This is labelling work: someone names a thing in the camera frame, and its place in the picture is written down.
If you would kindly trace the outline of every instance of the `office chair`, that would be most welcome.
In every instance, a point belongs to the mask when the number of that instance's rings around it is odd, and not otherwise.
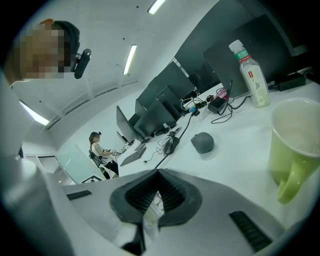
[[[96,156],[95,153],[93,153],[91,150],[89,150],[89,158],[93,160],[96,167],[98,167],[100,169],[100,171],[102,172],[104,177],[107,180],[109,180],[110,179],[109,173],[107,173],[107,171],[103,167],[100,167],[100,165],[103,165],[103,161],[98,156]]]

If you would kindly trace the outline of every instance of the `computer monitor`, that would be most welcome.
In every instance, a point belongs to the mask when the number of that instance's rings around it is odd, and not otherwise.
[[[176,95],[178,100],[191,93],[195,87],[186,77],[182,70],[171,62],[162,72],[156,76],[138,97],[138,101],[146,109],[152,104],[154,99],[167,87]]]
[[[265,15],[255,18],[226,33],[203,53],[226,90],[229,89],[230,79],[233,80],[231,97],[249,91],[240,72],[240,64],[229,49],[229,45],[235,40],[240,40],[252,58],[259,63],[267,83],[304,67],[299,67],[297,59],[291,57],[283,38],[269,18]]]
[[[156,99],[135,124],[134,128],[144,136],[149,136],[164,129],[164,124],[171,126],[175,122],[176,120],[170,112]]]
[[[119,106],[116,106],[116,125],[119,127],[120,131],[128,142],[132,142],[135,139],[138,139],[141,143],[145,142],[145,139],[138,134],[138,132],[130,124]]]
[[[178,97],[171,90],[170,85],[166,86],[156,97],[158,99],[160,95],[164,95],[167,100],[174,106],[176,111],[181,112],[183,109],[181,108],[181,102]]]
[[[161,94],[157,97],[157,99],[162,103],[162,105],[164,105],[164,107],[166,108],[166,110],[168,110],[171,114],[171,116],[173,116],[173,118],[178,121],[179,118],[181,117],[180,113],[176,110],[176,108],[174,107],[174,105],[171,104],[171,102],[167,99],[167,97],[164,94]]]
[[[134,107],[134,113],[138,117],[142,117],[146,112],[146,109],[140,104],[138,99],[135,100],[135,107]]]
[[[179,100],[195,89],[188,77],[174,62],[171,62],[166,66],[156,78],[159,83],[164,83],[166,86],[170,86],[170,89]]]

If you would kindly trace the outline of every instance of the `dark hair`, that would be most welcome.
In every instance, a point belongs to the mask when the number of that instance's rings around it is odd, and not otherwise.
[[[65,67],[71,67],[72,63],[76,61],[76,55],[80,46],[80,31],[72,23],[62,20],[54,21],[52,27],[64,31],[64,63],[58,66],[58,72],[63,73]]]
[[[95,132],[95,131],[91,132],[90,137],[89,137],[90,150],[91,150],[91,148],[92,148],[92,144],[95,143],[95,142],[94,142],[94,138],[97,137],[97,136],[100,136],[100,135],[101,135],[101,132],[100,132],[100,131],[99,131],[99,132]]]

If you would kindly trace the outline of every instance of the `chair backrest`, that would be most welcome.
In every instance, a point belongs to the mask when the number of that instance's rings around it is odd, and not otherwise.
[[[102,160],[99,157],[97,157],[95,153],[93,153],[91,150],[89,150],[89,157],[93,160],[95,165],[99,168],[102,163]]]

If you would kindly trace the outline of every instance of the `green mug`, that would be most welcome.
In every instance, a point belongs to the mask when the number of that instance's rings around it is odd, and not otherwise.
[[[277,200],[287,204],[320,166],[320,103],[307,98],[282,101],[271,122],[268,168],[279,184]]]

